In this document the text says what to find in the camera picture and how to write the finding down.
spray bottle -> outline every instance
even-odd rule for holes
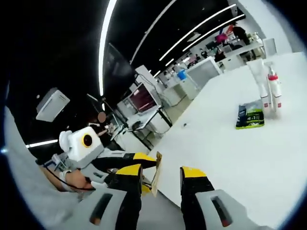
[[[281,109],[282,109],[282,91],[280,87],[280,81],[278,79],[278,76],[276,72],[272,68],[272,62],[267,63],[267,66],[269,68],[268,73],[268,81],[272,93],[272,111],[276,118],[279,118],[281,116]]]

hand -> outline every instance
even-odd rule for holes
[[[85,179],[85,176],[82,175],[80,170],[75,170],[71,173],[67,173],[65,176],[65,180],[68,184],[76,186],[77,188],[86,188],[86,189],[93,188],[91,183]],[[75,189],[72,187],[71,189],[76,192],[84,192],[84,190],[81,189]]]

red monitor screen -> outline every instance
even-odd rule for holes
[[[146,89],[144,84],[141,84],[130,96],[130,100],[137,108],[137,110],[141,112],[145,112],[146,110],[157,105],[152,95]]]

red label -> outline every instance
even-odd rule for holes
[[[270,81],[273,81],[273,80],[277,80],[277,79],[278,79],[278,76],[277,76],[277,74],[275,74],[275,75],[269,75],[268,78],[269,78]]]

black cable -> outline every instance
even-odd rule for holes
[[[55,178],[57,178],[59,181],[61,181],[62,183],[66,184],[67,186],[74,188],[74,189],[78,189],[78,190],[85,190],[85,191],[93,191],[95,190],[94,188],[78,188],[74,185],[68,184],[65,181],[61,180],[58,176],[56,176],[47,166],[43,165],[44,168],[46,168],[48,170],[48,172],[50,172]]]

